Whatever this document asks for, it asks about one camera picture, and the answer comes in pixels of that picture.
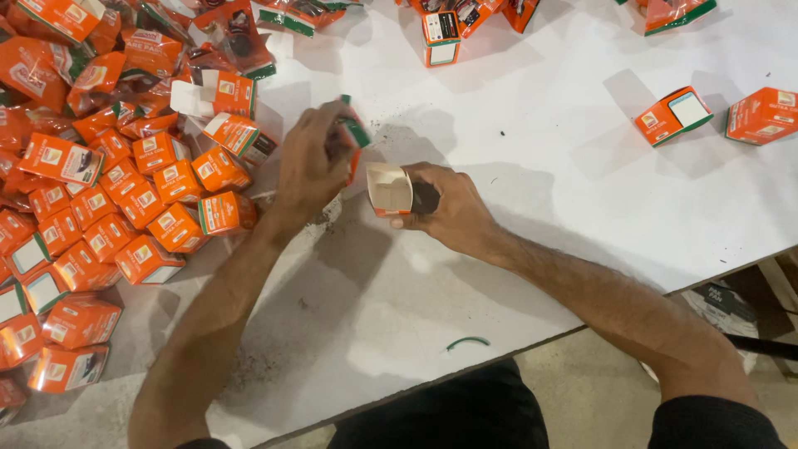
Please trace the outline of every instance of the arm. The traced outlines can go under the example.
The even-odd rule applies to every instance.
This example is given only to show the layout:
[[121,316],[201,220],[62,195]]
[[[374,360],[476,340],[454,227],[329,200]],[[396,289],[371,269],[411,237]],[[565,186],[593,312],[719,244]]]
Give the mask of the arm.
[[340,101],[308,109],[286,136],[277,200],[194,299],[150,368],[128,424],[132,449],[209,436],[205,411],[224,388],[266,278],[294,235],[346,183],[350,152],[330,161],[325,146],[334,136],[330,127],[347,111]]
[[757,406],[737,351],[690,310],[616,271],[502,229],[465,173],[423,162],[405,170],[414,181],[432,184],[440,203],[432,214],[392,219],[394,228],[425,231],[454,251],[533,283],[615,347],[651,366],[663,402],[711,395]]

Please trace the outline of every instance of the hairy forearm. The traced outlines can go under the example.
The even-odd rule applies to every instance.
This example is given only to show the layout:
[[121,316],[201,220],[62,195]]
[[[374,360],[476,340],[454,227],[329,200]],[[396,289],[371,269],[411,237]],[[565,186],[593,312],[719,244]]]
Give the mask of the hairy forearm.
[[207,435],[205,411],[224,387],[255,301],[294,231],[265,217],[194,299],[136,398],[130,447],[174,447]]
[[654,369],[663,400],[706,394],[756,406],[732,344],[690,310],[651,288],[509,232],[496,235],[487,262],[557,299],[614,346]]

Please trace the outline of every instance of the floor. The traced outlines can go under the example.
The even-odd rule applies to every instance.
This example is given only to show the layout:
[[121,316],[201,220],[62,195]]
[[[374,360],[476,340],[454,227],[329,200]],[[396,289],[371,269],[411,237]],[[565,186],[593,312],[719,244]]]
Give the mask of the floor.
[[[552,449],[648,444],[659,405],[657,384],[635,360],[590,329],[519,354],[516,361],[543,409]],[[782,441],[798,449],[798,385],[784,381],[773,360],[764,356],[751,378]],[[333,426],[322,427],[271,447],[324,449],[334,433]]]

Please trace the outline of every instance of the sealed plastic packet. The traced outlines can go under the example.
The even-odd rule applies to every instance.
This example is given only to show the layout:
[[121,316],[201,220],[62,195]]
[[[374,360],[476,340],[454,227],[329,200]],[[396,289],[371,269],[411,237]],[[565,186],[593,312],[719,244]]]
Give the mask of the sealed plastic packet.
[[169,107],[169,97],[163,95],[145,92],[136,97],[135,103],[133,115],[136,117],[154,118],[172,113],[171,110],[164,111]]
[[68,47],[60,44],[47,44],[53,55],[53,68],[61,75],[66,84],[74,85],[77,77],[89,64],[91,57],[77,47]]
[[363,6],[358,0],[313,0],[316,3],[320,3],[327,8],[328,11],[340,11],[345,10],[348,6]]
[[175,14],[174,12],[166,10],[161,4],[156,2],[142,2],[140,0],[137,5],[141,9],[136,16],[136,26],[138,28],[159,31],[172,39],[194,46],[194,39],[181,24],[172,18],[172,14]]
[[18,0],[17,5],[74,45],[89,36],[105,12],[99,0]]
[[532,15],[538,9],[538,3],[540,0],[509,0],[502,13],[510,22],[512,29],[523,34],[529,21],[532,20]]
[[147,75],[170,77],[180,61],[183,44],[157,31],[122,30],[127,61],[121,78],[136,79]]
[[89,36],[83,41],[83,48],[87,54],[99,56],[111,53],[117,44],[117,36],[122,29],[122,18],[119,11],[105,8],[102,19],[94,27]]
[[17,3],[12,3],[6,11],[6,19],[8,23],[17,31],[21,36],[28,38],[41,39],[48,42],[56,42],[65,46],[71,46],[73,43],[61,36],[55,30],[47,27],[44,23],[32,19]]
[[715,0],[638,0],[646,7],[646,36],[687,25],[717,6]]
[[136,27],[137,11],[133,9],[134,2],[127,2],[126,0],[100,0],[105,5],[105,10],[115,10],[119,13],[121,20],[121,30],[125,28]]
[[5,42],[16,35],[17,31],[8,23],[6,18],[0,15],[0,42]]
[[52,67],[53,55],[46,43],[14,36],[0,44],[0,55],[0,81],[40,105],[62,110],[66,84]]
[[135,118],[134,109],[135,106],[130,103],[118,101],[100,112],[74,121],[72,127],[83,137],[83,141],[93,142],[105,130],[129,124]]
[[263,44],[249,0],[227,2],[195,18],[192,26],[205,33],[215,50],[221,51],[242,76],[259,80],[277,69]]
[[289,30],[312,38],[315,30],[335,22],[344,13],[344,10],[330,11],[315,0],[294,0],[282,24]]
[[67,106],[80,117],[89,112],[94,103],[90,93],[111,93],[122,73],[125,56],[115,51],[94,58],[77,77],[75,86],[66,96]]
[[264,22],[282,25],[283,19],[288,11],[290,0],[271,0],[265,4],[260,4],[258,16]]
[[140,118],[119,128],[119,132],[133,140],[168,131],[177,124],[177,113],[154,118]]
[[[72,127],[75,122],[74,118],[64,117],[44,106],[36,106],[33,103],[22,105],[22,107],[25,108],[28,133],[42,133],[66,141],[81,143],[81,137]],[[26,135],[26,138],[23,139],[25,146],[27,146],[29,138],[30,135]]]
[[25,148],[25,112],[21,107],[0,106],[0,153],[18,153]]
[[502,5],[500,0],[458,0],[452,10],[457,14],[460,36],[468,38],[491,14]]
[[241,74],[224,54],[211,47],[210,42],[205,42],[200,48],[189,50],[186,66],[191,74],[191,82],[196,85],[203,85],[203,70],[219,70],[236,75]]

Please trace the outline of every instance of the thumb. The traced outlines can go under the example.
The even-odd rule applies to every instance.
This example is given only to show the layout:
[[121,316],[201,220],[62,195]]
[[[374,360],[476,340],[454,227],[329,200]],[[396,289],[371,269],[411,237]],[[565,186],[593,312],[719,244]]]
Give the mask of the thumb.
[[391,227],[396,229],[408,229],[412,231],[427,231],[429,218],[426,215],[410,213],[391,219]]

